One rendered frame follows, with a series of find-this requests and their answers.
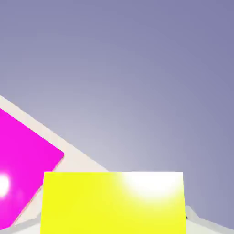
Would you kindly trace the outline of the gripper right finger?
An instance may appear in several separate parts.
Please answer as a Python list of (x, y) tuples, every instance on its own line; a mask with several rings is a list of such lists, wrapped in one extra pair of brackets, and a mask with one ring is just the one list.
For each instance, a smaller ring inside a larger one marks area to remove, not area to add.
[(199, 218), (193, 209), (186, 205), (186, 234), (234, 234), (234, 229)]

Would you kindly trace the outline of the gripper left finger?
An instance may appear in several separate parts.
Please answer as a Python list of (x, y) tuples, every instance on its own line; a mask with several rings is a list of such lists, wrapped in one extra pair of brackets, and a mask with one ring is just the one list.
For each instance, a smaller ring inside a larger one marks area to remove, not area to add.
[(0, 234), (40, 234), (41, 220), (39, 218), (27, 220), (0, 230)]

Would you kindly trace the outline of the large magenta box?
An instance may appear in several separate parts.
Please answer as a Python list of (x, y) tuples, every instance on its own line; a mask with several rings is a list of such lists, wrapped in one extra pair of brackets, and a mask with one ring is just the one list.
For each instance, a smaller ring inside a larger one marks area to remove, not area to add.
[(0, 108), (0, 230), (10, 227), (64, 153)]

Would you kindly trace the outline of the small yellow cube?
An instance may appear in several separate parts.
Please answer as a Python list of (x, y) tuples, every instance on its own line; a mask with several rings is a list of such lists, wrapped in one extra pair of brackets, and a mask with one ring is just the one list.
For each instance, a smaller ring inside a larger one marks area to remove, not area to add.
[(182, 172), (46, 172), (40, 234), (186, 234)]

